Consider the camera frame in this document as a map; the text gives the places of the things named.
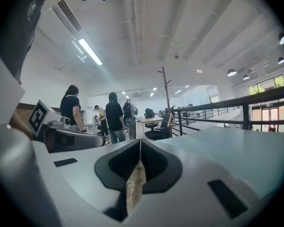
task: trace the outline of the white ceiling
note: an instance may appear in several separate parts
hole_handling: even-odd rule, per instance
[[[48,0],[35,43],[60,60],[57,69],[88,80],[95,95],[129,90],[148,95],[154,87],[163,89],[157,72],[162,66],[172,91],[185,85],[238,85],[249,69],[257,68],[252,79],[263,76],[280,68],[277,60],[284,57],[284,45],[278,43],[283,29],[262,0],[65,2],[82,30],[70,33],[50,9],[57,0]],[[103,65],[90,57],[82,63],[71,44],[74,38],[84,38]],[[231,68],[238,73],[229,78]]]

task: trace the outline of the black rubber grip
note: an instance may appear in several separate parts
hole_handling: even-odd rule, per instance
[[[56,167],[60,167],[60,166],[65,166],[65,165],[72,164],[75,162],[77,162],[75,158],[69,158],[69,159],[65,159],[61,161],[54,161],[53,163],[55,164]]]
[[[242,201],[221,180],[207,183],[231,218],[235,218],[247,210]]]

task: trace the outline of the long hair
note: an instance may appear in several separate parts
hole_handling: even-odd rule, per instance
[[[114,102],[117,103],[118,102],[118,97],[117,94],[115,92],[111,92],[108,96],[109,102]]]
[[[69,88],[66,90],[61,102],[64,98],[66,98],[67,95],[75,95],[77,93],[79,93],[79,89],[75,85],[70,85]]]

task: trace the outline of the jeans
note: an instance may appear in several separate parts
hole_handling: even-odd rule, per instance
[[[119,131],[109,131],[109,137],[112,141],[112,144],[116,144],[122,141],[125,141],[125,134],[123,130],[119,130]]]
[[[128,137],[130,140],[134,140],[136,138],[136,119],[133,118],[133,124],[131,127],[128,127]]]
[[[101,120],[101,133],[103,137],[104,135],[108,135],[106,119]]]

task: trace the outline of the person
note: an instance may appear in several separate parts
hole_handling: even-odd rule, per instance
[[[100,115],[102,136],[107,138],[108,130],[107,130],[107,122],[106,122],[106,113],[104,112],[103,108],[99,107],[98,105],[95,106],[95,110],[98,110],[99,115]]]
[[[31,48],[44,1],[17,0],[1,26],[0,57],[20,84],[22,65]],[[31,140],[36,139],[32,130],[21,121],[16,112],[12,115],[9,124],[24,132]]]
[[[108,96],[109,103],[105,107],[106,118],[108,123],[108,132],[112,144],[125,140],[125,125],[123,122],[122,108],[118,103],[118,97],[115,92],[111,92]]]
[[[126,100],[126,103],[124,104],[124,107],[123,107],[124,115],[125,115],[127,105],[130,106],[130,110],[131,110],[130,114],[131,114],[131,117],[133,119],[131,126],[127,127],[128,137],[129,137],[130,140],[133,140],[133,139],[136,138],[136,115],[138,115],[138,108],[136,107],[136,105],[134,103],[131,102],[131,99],[128,98]]]
[[[84,124],[80,116],[81,106],[79,103],[78,95],[79,89],[75,85],[70,85],[61,100],[61,115],[63,117],[68,117],[70,119],[71,125],[78,126],[75,131],[85,133],[87,132],[87,130],[84,128]]]

